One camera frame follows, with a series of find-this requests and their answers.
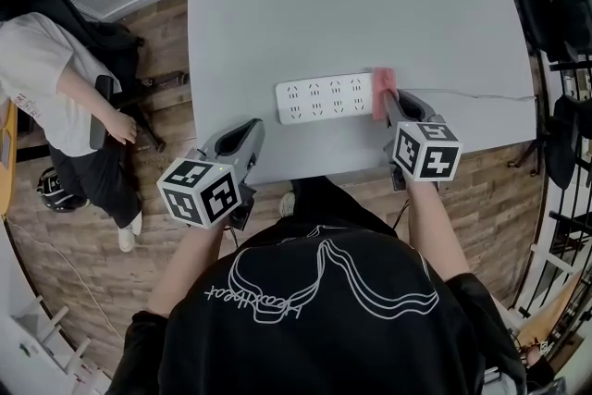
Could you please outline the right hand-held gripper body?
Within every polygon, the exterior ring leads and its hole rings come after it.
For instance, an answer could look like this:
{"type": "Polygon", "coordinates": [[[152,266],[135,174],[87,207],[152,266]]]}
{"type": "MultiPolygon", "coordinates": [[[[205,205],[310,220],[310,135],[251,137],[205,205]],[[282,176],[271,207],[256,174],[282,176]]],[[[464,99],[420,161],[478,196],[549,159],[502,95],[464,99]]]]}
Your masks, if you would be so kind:
{"type": "Polygon", "coordinates": [[[423,121],[386,119],[390,141],[384,147],[394,191],[412,182],[453,180],[463,150],[452,128],[441,115],[423,121]]]}

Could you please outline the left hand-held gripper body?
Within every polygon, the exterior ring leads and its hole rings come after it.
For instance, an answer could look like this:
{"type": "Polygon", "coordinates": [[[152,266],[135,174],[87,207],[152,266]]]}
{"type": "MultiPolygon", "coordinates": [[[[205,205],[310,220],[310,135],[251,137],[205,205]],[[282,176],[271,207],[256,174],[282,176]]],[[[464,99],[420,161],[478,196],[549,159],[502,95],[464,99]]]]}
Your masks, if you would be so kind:
{"type": "Polygon", "coordinates": [[[177,158],[157,181],[171,217],[196,228],[225,221],[243,229],[254,205],[255,190],[245,184],[257,153],[222,155],[212,147],[192,149],[177,158]]]}

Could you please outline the pink cloth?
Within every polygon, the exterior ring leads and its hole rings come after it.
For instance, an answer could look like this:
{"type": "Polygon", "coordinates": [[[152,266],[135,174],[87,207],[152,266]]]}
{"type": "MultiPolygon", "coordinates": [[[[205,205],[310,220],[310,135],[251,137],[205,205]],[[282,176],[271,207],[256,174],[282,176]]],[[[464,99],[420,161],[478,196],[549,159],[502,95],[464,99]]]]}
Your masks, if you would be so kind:
{"type": "Polygon", "coordinates": [[[372,114],[375,121],[387,117],[385,98],[398,98],[396,76],[393,68],[374,68],[372,72],[372,114]]]}

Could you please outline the white power strip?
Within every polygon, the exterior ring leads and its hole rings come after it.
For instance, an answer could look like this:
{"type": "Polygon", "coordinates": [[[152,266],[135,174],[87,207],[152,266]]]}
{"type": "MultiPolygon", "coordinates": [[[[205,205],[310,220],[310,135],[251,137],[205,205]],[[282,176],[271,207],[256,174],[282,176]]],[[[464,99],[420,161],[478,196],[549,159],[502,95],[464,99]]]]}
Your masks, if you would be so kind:
{"type": "Polygon", "coordinates": [[[282,125],[372,114],[372,74],[319,77],[282,82],[275,88],[282,125]]]}

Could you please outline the person's right forearm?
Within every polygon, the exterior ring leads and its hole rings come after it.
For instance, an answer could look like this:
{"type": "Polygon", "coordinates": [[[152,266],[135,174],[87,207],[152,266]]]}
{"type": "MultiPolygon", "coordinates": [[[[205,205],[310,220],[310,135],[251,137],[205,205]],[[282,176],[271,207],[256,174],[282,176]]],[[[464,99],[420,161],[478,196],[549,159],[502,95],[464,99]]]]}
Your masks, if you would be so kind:
{"type": "Polygon", "coordinates": [[[444,281],[469,273],[463,249],[435,185],[411,180],[406,189],[410,244],[444,281]]]}

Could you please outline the person's left forearm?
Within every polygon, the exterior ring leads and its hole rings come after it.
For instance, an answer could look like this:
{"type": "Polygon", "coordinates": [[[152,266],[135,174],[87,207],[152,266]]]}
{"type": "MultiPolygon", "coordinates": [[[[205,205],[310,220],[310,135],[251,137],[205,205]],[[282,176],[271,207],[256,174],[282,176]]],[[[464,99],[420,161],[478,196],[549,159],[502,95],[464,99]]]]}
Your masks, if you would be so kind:
{"type": "Polygon", "coordinates": [[[188,228],[150,294],[146,305],[149,313],[169,317],[200,275],[218,260],[225,226],[188,228]]]}

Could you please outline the black mesh office chair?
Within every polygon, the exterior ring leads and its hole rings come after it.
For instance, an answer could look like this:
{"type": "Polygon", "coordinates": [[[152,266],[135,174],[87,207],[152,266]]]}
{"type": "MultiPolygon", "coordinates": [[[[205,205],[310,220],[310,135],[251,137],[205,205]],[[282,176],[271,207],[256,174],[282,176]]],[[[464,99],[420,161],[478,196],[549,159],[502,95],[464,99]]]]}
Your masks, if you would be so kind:
{"type": "Polygon", "coordinates": [[[542,161],[552,182],[566,191],[572,182],[574,171],[581,167],[588,173],[587,186],[592,184],[592,156],[586,161],[582,156],[582,140],[592,144],[592,98],[576,100],[566,94],[556,102],[551,116],[544,116],[544,124],[536,125],[536,138],[510,168],[521,167],[526,159],[536,153],[536,168],[531,176],[541,171],[542,161]]]}
{"type": "Polygon", "coordinates": [[[592,0],[518,0],[525,36],[549,61],[592,56],[592,0]]]}

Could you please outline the black helmet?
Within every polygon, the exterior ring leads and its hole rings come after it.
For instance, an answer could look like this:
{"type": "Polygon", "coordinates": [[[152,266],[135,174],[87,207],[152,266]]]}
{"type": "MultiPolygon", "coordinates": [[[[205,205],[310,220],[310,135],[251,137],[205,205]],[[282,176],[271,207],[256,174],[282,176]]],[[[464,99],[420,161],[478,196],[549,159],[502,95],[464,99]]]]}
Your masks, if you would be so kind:
{"type": "Polygon", "coordinates": [[[90,203],[88,199],[65,191],[53,167],[42,173],[36,191],[46,208],[60,214],[73,213],[90,203]]]}

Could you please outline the person's black printed shirt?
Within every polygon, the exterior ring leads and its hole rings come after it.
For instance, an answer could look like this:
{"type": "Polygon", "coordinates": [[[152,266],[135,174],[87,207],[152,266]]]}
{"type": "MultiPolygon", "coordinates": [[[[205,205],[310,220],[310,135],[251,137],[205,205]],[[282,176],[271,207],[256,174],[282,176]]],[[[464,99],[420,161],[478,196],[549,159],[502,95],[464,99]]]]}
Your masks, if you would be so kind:
{"type": "Polygon", "coordinates": [[[219,254],[168,318],[132,317],[106,395],[481,395],[492,367],[525,395],[471,270],[442,280],[325,177],[292,188],[294,214],[219,254]]]}

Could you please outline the round yellow wooden table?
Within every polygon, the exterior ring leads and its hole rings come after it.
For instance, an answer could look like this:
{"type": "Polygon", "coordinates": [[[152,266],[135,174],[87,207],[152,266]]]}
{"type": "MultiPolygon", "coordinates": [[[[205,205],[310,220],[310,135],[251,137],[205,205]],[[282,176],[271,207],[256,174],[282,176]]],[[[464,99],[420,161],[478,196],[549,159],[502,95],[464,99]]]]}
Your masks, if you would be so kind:
{"type": "Polygon", "coordinates": [[[18,128],[17,128],[18,111],[14,104],[10,103],[6,110],[6,123],[0,130],[0,139],[2,130],[8,130],[11,135],[11,153],[9,168],[5,169],[0,163],[0,216],[4,217],[10,205],[11,195],[14,188],[16,176],[17,163],[17,145],[18,145],[18,128]]]}

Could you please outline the purple phone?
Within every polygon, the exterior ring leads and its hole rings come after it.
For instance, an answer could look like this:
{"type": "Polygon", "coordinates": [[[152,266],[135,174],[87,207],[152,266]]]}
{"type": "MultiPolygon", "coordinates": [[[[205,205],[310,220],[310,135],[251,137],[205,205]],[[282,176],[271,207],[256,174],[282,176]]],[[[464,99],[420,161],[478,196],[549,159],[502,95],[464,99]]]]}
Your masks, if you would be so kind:
{"type": "Polygon", "coordinates": [[[5,169],[9,168],[11,142],[10,132],[8,130],[2,130],[0,139],[0,163],[5,169]]]}

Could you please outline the white wooden rack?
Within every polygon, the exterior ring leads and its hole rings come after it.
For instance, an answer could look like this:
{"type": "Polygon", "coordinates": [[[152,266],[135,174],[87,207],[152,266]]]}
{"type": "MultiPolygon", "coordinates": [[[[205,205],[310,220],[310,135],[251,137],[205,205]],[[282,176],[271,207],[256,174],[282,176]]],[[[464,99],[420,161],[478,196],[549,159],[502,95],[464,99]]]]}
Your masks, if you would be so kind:
{"type": "Polygon", "coordinates": [[[8,327],[15,332],[19,348],[33,360],[40,360],[55,369],[60,375],[74,376],[83,365],[82,358],[92,339],[86,337],[70,352],[54,351],[50,345],[61,335],[62,319],[69,308],[64,305],[53,316],[43,309],[43,296],[38,295],[15,315],[8,317],[8,327]]]}

